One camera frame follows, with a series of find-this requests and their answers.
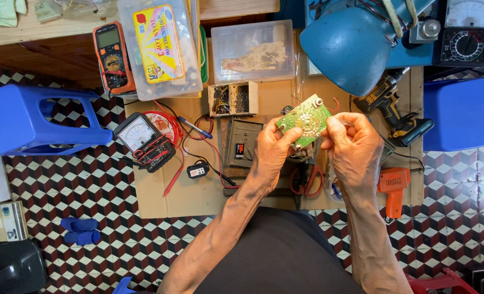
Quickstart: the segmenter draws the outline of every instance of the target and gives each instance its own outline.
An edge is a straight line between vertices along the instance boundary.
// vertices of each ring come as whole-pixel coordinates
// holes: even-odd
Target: blue pen
[[[180,119],[181,121],[184,122],[184,124],[187,124],[189,125],[191,128],[195,129],[197,132],[199,132],[200,134],[202,134],[202,136],[208,138],[208,139],[212,139],[212,135],[204,130],[201,130],[199,127],[197,127],[196,125],[188,122],[185,118],[179,116],[178,119]]]

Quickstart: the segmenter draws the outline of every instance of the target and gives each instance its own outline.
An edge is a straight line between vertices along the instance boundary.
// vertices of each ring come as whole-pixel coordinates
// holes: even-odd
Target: plastic storage box
[[[216,84],[295,76],[290,19],[212,28],[211,38]]]
[[[197,47],[184,0],[121,0],[117,7],[138,99],[202,90]]]

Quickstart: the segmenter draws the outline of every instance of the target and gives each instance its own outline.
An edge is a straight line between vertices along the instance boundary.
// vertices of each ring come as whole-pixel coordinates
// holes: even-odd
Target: battery pack
[[[187,167],[187,176],[189,178],[199,178],[207,175],[209,165],[206,162],[199,162],[195,165]]]

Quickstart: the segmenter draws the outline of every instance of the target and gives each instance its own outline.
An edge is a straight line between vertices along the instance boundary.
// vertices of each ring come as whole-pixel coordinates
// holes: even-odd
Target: yellow label
[[[133,23],[147,82],[155,84],[183,77],[185,70],[171,6],[137,11]]]

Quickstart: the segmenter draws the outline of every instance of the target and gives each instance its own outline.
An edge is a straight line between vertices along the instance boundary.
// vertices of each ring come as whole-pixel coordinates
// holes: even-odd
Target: green circuit board
[[[325,120],[330,116],[324,101],[315,94],[278,120],[276,125],[283,133],[294,127],[302,128],[302,136],[293,144],[293,148],[300,151],[320,136],[325,129]]]

